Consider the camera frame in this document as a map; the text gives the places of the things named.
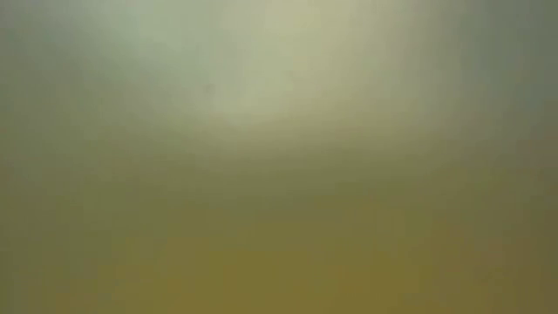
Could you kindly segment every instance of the blurred background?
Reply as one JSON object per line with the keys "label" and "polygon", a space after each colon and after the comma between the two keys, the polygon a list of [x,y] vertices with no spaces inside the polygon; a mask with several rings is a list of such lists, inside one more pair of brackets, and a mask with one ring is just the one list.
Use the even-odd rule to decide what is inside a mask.
{"label": "blurred background", "polygon": [[551,0],[1,0],[0,312],[558,311]]}

